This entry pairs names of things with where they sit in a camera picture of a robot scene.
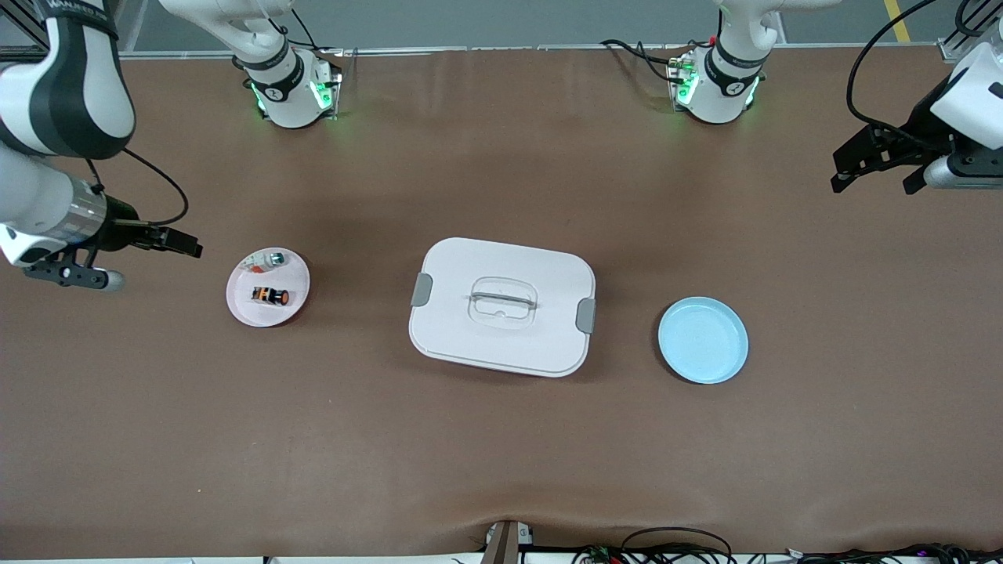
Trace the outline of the white lidded storage box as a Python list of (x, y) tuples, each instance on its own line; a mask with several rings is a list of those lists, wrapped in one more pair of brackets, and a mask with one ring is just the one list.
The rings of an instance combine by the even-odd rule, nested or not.
[(577, 255), (447, 238), (427, 251), (429, 303), (411, 307), (413, 346), (437, 360), (562, 378), (584, 364), (592, 335), (574, 326), (582, 298), (596, 300), (592, 267)]

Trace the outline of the pink round plate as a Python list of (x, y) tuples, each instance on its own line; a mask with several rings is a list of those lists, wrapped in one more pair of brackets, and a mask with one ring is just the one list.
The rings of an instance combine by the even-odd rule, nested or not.
[[(279, 326), (294, 318), (306, 304), (311, 288), (310, 269), (300, 254), (280, 247), (263, 248), (259, 251), (264, 250), (285, 253), (286, 265), (268, 273), (255, 274), (239, 268), (241, 259), (230, 272), (225, 290), (230, 314), (241, 324), (258, 328)], [(255, 303), (250, 297), (254, 287), (288, 290), (291, 302), (285, 307)]]

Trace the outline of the light blue round plate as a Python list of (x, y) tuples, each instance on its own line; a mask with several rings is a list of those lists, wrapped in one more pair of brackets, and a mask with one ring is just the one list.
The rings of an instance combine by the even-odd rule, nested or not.
[(748, 329), (717, 299), (693, 296), (666, 308), (656, 329), (657, 349), (684, 381), (717, 385), (730, 381), (748, 361)]

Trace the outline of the aluminium frame post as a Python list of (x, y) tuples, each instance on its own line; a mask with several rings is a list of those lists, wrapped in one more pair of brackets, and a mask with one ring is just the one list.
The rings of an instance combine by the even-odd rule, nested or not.
[(939, 40), (947, 62), (962, 60), (979, 44), (1003, 52), (1003, 0), (960, 0), (949, 32)]
[(33, 0), (0, 0), (0, 63), (40, 62), (48, 35)]

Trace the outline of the table rear edge rail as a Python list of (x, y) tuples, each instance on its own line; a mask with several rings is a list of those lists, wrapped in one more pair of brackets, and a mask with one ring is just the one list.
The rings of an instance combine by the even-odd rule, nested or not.
[[(649, 51), (672, 51), (672, 50), (684, 50), (695, 47), (695, 45), (687, 44), (644, 44)], [(864, 43), (781, 43), (774, 47), (774, 50), (780, 50), (782, 48), (862, 48)], [(880, 42), (875, 47), (891, 47), (891, 48), (903, 48), (903, 47), (935, 47), (939, 53), (941, 53), (942, 58), (952, 57), (953, 55), (945, 54), (948, 52), (948, 48), (943, 46), (943, 42), (910, 42), (910, 43), (892, 43), (892, 42)], [(517, 46), (517, 47), (498, 47), (498, 46), (487, 46), (487, 47), (467, 47), (467, 46), (433, 46), (433, 47), (412, 47), (412, 48), (322, 48), (319, 51), (322, 55), (330, 55), (333, 57), (356, 57), (356, 56), (411, 56), (411, 55), (429, 55), (436, 54), (440, 52), (494, 52), (494, 51), (544, 51), (544, 52), (555, 52), (555, 51), (592, 51), (605, 49), (606, 46), (601, 44), (538, 44), (536, 46)], [(153, 50), (153, 51), (136, 51), (136, 50), (125, 50), (121, 52), (122, 60), (229, 60), (233, 56), (229, 50)]]

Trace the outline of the small metal table bracket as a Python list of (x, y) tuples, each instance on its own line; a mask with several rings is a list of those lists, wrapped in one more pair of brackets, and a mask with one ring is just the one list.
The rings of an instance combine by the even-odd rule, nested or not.
[(526, 522), (495, 522), (487, 530), (480, 564), (527, 564), (524, 549), (534, 546), (533, 528)]

